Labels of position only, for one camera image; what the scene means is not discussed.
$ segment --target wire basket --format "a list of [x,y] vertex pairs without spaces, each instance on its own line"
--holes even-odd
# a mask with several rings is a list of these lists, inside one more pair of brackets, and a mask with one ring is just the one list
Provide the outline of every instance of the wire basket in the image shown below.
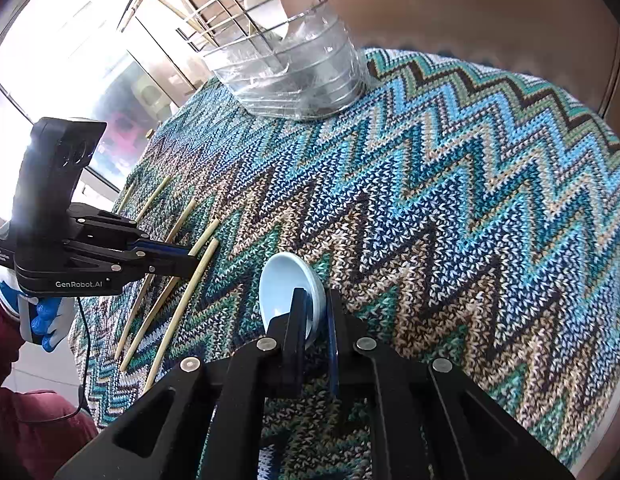
[[248,112],[324,118],[356,102],[370,77],[328,2],[210,0],[177,32]]

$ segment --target knitted blanket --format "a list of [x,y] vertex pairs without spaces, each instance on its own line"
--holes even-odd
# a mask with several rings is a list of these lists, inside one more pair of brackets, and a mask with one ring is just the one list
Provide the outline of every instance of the knitted blanket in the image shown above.
[[[253,117],[211,80],[152,138],[123,215],[170,175],[140,223],[153,239],[193,196],[177,243],[221,221],[159,377],[263,334],[261,269],[292,251],[371,335],[403,356],[452,360],[570,466],[620,376],[620,142],[538,78],[416,52],[366,56],[379,86],[327,120]],[[155,280],[146,310],[165,283]],[[100,428],[141,394],[185,286],[125,373],[114,350],[140,282],[85,302]],[[81,369],[80,321],[70,341]],[[332,399],[318,362],[301,399],[267,403],[260,478],[370,477],[362,405]]]

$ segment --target glove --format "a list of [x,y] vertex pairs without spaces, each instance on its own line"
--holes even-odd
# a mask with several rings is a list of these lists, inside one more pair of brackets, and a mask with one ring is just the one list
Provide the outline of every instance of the glove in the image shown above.
[[24,341],[52,352],[74,321],[74,298],[34,298],[23,292],[14,271],[0,266],[0,304],[19,322]]

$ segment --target silver screw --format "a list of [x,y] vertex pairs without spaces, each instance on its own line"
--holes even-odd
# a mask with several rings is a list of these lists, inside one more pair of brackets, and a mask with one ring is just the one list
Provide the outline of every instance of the silver screw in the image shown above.
[[183,361],[181,361],[181,370],[184,372],[193,372],[201,365],[201,361],[199,361],[196,357],[186,357]]
[[263,352],[274,350],[277,347],[277,340],[271,337],[262,337],[257,341],[257,348]]
[[362,337],[357,340],[357,348],[360,350],[374,350],[376,341],[371,337]]
[[452,370],[452,363],[443,357],[439,357],[437,359],[434,359],[434,362],[432,363],[432,368],[434,368],[436,372],[446,374]]

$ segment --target maroon sleeve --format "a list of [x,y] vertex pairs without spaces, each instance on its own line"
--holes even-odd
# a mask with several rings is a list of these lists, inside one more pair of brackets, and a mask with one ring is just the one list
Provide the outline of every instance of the maroon sleeve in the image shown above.
[[55,472],[97,434],[92,418],[79,412],[59,422],[29,424],[74,412],[75,407],[51,391],[18,394],[1,388],[19,358],[24,341],[19,326],[0,305],[0,435],[36,480],[51,480]]
[[18,323],[12,320],[0,305],[0,386],[10,375],[12,363],[18,361],[19,348],[23,343]]

